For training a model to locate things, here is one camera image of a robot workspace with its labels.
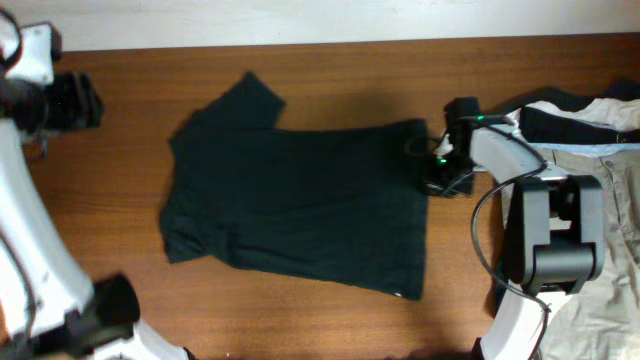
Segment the dark green t-shirt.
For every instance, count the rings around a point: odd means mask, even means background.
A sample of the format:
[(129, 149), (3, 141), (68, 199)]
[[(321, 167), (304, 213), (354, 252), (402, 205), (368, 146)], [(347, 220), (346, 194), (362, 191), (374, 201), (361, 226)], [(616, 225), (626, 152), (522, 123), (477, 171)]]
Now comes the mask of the dark green t-shirt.
[(247, 73), (172, 136), (168, 259), (212, 256), (419, 300), (428, 200), (410, 148), (425, 122), (293, 131), (277, 127), (284, 108)]

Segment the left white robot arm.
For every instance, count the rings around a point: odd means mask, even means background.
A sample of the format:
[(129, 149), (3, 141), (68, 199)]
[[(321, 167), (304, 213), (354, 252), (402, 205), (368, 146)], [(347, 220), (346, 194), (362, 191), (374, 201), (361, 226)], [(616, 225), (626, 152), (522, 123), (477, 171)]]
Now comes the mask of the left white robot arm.
[(83, 73), (54, 71), (62, 38), (49, 22), (1, 12), (1, 312), (4, 359), (180, 359), (192, 353), (140, 315), (129, 280), (94, 282), (64, 245), (30, 175), (24, 145), (96, 128), (104, 109)]

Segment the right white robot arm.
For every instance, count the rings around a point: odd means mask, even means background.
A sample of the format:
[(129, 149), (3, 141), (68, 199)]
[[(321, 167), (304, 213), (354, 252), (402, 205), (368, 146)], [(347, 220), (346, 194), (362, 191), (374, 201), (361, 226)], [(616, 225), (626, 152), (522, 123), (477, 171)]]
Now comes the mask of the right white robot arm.
[(468, 194), (480, 170), (496, 182), (471, 216), (475, 252), (482, 251), (482, 208), (499, 193), (509, 196), (500, 265), (479, 258), (504, 294), (470, 356), (536, 359), (554, 316), (603, 270), (603, 188), (591, 175), (573, 175), (545, 160), (512, 120), (482, 113), (474, 97), (453, 99), (444, 115), (445, 131), (427, 164), (426, 193)]

